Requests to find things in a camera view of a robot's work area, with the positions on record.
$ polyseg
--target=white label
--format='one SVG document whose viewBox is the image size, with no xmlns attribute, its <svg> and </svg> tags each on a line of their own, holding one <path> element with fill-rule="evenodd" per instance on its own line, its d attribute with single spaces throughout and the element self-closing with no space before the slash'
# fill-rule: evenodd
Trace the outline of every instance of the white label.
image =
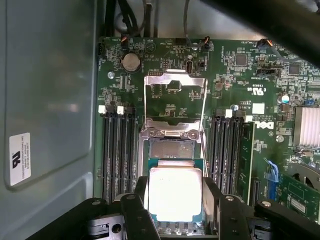
<svg viewBox="0 0 320 240">
<path fill-rule="evenodd" d="M 9 137 L 10 186 L 31 177 L 30 133 Z"/>
<path fill-rule="evenodd" d="M 275 123 L 273 121 L 265 122 L 265 121 L 255 121 L 257 129 L 274 129 Z"/>
<path fill-rule="evenodd" d="M 297 200 L 291 198 L 291 205 L 294 206 L 296 209 L 300 210 L 304 214 L 306 214 L 306 207 L 303 206 L 300 202 Z"/>
</svg>

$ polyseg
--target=heatsink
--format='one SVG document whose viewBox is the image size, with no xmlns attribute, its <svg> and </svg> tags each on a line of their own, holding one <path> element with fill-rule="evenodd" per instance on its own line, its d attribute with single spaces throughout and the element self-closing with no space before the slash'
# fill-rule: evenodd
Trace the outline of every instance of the heatsink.
<svg viewBox="0 0 320 240">
<path fill-rule="evenodd" d="M 296 108 L 293 143 L 296 146 L 320 146 L 320 108 Z"/>
</svg>

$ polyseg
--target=integrated circuit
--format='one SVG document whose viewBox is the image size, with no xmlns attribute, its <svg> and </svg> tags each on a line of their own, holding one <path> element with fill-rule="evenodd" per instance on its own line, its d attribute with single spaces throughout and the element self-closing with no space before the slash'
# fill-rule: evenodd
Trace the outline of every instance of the integrated circuit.
<svg viewBox="0 0 320 240">
<path fill-rule="evenodd" d="M 247 55 L 237 54 L 235 56 L 235 65 L 237 66 L 246 66 L 247 65 Z"/>
<path fill-rule="evenodd" d="M 149 157 L 158 159 L 193 159 L 195 143 L 191 140 L 156 139 L 149 140 Z"/>
<path fill-rule="evenodd" d="M 289 64 L 289 74 L 298 75 L 300 73 L 300 64 L 299 63 L 290 63 Z"/>
</svg>

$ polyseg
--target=side panel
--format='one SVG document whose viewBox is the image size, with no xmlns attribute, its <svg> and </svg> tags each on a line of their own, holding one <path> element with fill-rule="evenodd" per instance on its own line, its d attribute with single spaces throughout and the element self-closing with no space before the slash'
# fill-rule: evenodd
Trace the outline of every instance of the side panel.
<svg viewBox="0 0 320 240">
<path fill-rule="evenodd" d="M 97 6 L 0 0 L 0 240 L 24 240 L 93 195 Z M 24 133 L 31 176 L 11 186 L 9 138 Z"/>
</svg>

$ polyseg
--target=dimm slot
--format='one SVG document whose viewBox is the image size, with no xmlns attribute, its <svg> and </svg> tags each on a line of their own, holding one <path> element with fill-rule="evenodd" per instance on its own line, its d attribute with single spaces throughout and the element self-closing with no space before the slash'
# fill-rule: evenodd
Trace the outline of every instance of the dimm slot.
<svg viewBox="0 0 320 240">
<path fill-rule="evenodd" d="M 107 112 L 103 119 L 103 198 L 111 203 L 132 191 L 135 114 Z"/>
<path fill-rule="evenodd" d="M 234 194 L 243 118 L 214 116 L 211 122 L 211 177 L 223 194 Z"/>
</svg>

